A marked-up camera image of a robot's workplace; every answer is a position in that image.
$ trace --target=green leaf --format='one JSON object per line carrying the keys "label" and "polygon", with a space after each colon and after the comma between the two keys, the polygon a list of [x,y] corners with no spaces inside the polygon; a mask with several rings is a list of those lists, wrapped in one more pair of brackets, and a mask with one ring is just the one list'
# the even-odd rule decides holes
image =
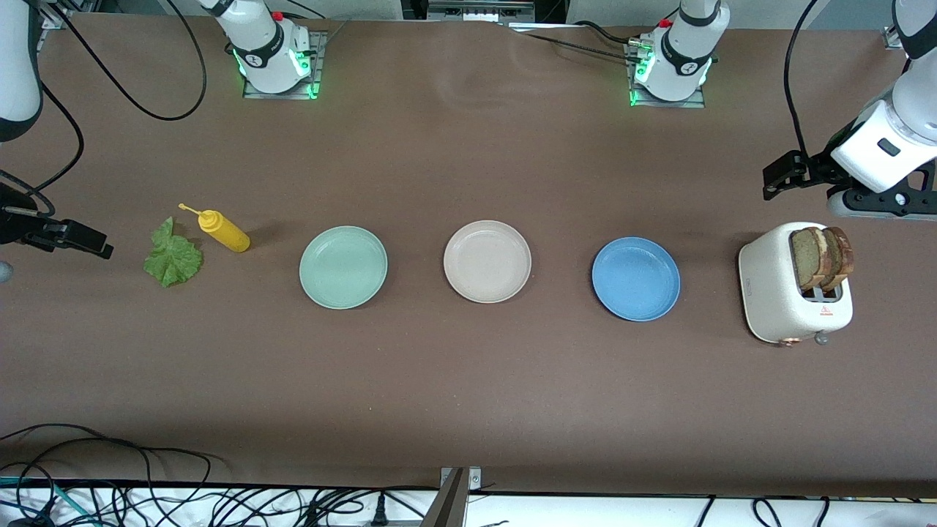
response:
{"label": "green leaf", "polygon": [[172,237],[172,216],[166,218],[166,221],[163,221],[163,224],[159,226],[158,229],[153,231],[153,235],[150,236],[150,239],[153,240],[153,247],[162,248],[170,241]]}
{"label": "green leaf", "polygon": [[163,287],[182,283],[201,269],[201,251],[195,245],[172,233],[172,218],[153,232],[153,250],[143,262],[143,270]]}

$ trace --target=toast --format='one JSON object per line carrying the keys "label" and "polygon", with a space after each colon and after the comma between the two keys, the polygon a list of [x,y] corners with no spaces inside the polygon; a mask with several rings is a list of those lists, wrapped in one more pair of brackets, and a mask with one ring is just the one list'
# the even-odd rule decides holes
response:
{"label": "toast", "polygon": [[826,240],[825,234],[816,227],[791,234],[791,251],[800,291],[813,289],[832,273],[833,257]]}
{"label": "toast", "polygon": [[853,246],[849,243],[846,233],[839,227],[827,227],[823,229],[826,244],[829,246],[830,256],[833,259],[833,269],[823,281],[820,282],[820,288],[825,293],[833,291],[840,285],[855,268],[853,256]]}

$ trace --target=mustard bottle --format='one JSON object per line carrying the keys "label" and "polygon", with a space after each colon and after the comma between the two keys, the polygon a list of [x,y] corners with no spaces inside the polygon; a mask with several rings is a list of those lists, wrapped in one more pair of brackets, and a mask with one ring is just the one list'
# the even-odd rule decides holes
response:
{"label": "mustard bottle", "polygon": [[199,227],[217,240],[221,245],[233,250],[234,252],[244,252],[250,247],[250,238],[244,231],[237,228],[237,225],[216,210],[194,210],[188,208],[183,203],[179,203],[179,208],[194,212],[199,215]]}

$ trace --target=white plate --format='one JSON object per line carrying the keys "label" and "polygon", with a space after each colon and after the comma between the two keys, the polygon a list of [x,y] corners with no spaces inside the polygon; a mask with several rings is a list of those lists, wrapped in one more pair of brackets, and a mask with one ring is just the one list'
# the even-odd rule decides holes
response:
{"label": "white plate", "polygon": [[510,225],[476,221],[453,234],[442,257],[453,289],[472,302],[494,304],[511,298],[530,276],[530,247]]}

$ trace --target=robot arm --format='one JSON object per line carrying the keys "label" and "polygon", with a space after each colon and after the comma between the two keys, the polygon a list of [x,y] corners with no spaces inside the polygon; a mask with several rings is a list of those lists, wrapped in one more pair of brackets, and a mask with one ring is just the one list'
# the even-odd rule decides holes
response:
{"label": "robot arm", "polygon": [[[764,197],[831,184],[829,208],[838,216],[937,220],[932,192],[937,158],[937,0],[893,0],[905,71],[857,119],[812,157],[791,151],[765,168]],[[911,188],[911,173],[925,175]]]}
{"label": "robot arm", "polygon": [[36,123],[42,110],[36,46],[42,31],[38,13],[23,0],[0,0],[0,143],[12,141]]}
{"label": "robot arm", "polygon": [[682,0],[673,24],[662,23],[641,39],[652,55],[645,72],[635,77],[656,98],[689,98],[706,79],[712,52],[729,25],[722,0]]}
{"label": "robot arm", "polygon": [[[41,82],[36,61],[41,32],[40,16],[23,0],[0,0],[0,143],[12,141],[36,123],[42,110]],[[4,179],[19,179],[0,170]],[[18,242],[52,252],[57,248],[75,248],[104,259],[113,247],[107,236],[73,219],[51,218],[53,210],[39,212],[36,198],[0,183],[0,245]],[[9,278],[9,265],[0,278]]]}
{"label": "robot arm", "polygon": [[272,14],[263,0],[199,3],[221,24],[241,73],[259,91],[282,93],[310,75],[303,57],[309,49],[309,31],[280,13]]}

